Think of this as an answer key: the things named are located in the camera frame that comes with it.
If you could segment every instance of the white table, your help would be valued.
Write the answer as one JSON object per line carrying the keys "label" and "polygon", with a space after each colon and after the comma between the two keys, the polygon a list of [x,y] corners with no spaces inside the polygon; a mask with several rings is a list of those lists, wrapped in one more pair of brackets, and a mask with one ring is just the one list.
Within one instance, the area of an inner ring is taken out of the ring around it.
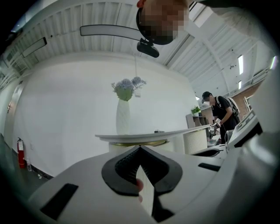
{"label": "white table", "polygon": [[191,154],[195,151],[207,148],[207,137],[205,129],[210,125],[204,125],[185,130],[136,134],[136,135],[95,135],[102,141],[109,142],[109,150],[132,145],[160,145],[161,148]]}

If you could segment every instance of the ceiling light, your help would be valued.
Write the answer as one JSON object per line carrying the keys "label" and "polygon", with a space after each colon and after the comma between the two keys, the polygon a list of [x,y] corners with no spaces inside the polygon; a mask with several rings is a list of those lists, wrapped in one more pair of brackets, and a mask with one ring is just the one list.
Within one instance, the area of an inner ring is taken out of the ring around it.
{"label": "ceiling light", "polygon": [[270,69],[274,69],[274,68],[275,68],[275,65],[276,65],[276,56],[273,57],[273,60],[272,60]]}
{"label": "ceiling light", "polygon": [[140,40],[142,34],[139,30],[117,25],[88,25],[80,27],[81,36],[109,35]]}
{"label": "ceiling light", "polygon": [[240,55],[238,57],[238,63],[239,63],[239,75],[243,73],[243,55]]}
{"label": "ceiling light", "polygon": [[39,48],[45,46],[47,44],[46,38],[43,37],[42,39],[39,39],[34,44],[30,45],[27,49],[25,49],[22,52],[23,57],[26,57],[33,53],[34,51],[38,50]]}

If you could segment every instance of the potted plant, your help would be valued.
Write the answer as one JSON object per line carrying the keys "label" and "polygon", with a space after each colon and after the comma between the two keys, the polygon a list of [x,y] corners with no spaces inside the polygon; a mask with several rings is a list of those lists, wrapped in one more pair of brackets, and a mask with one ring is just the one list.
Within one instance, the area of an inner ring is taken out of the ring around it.
{"label": "potted plant", "polygon": [[130,106],[128,101],[131,99],[136,89],[141,89],[143,85],[147,84],[140,77],[134,77],[132,80],[124,79],[116,85],[112,83],[114,91],[118,98],[118,108],[116,116],[116,130],[118,135],[129,134],[130,127]]}
{"label": "potted plant", "polygon": [[192,115],[194,117],[198,117],[200,112],[200,108],[198,106],[195,106],[194,109],[192,109]]}

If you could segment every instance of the white vase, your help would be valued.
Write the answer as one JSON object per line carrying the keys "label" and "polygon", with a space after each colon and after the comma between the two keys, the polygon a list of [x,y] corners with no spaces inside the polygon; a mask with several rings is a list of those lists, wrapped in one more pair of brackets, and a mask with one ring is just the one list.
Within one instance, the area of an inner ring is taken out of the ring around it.
{"label": "white vase", "polygon": [[118,135],[127,135],[130,130],[130,105],[128,101],[119,100],[116,116],[116,129]]}

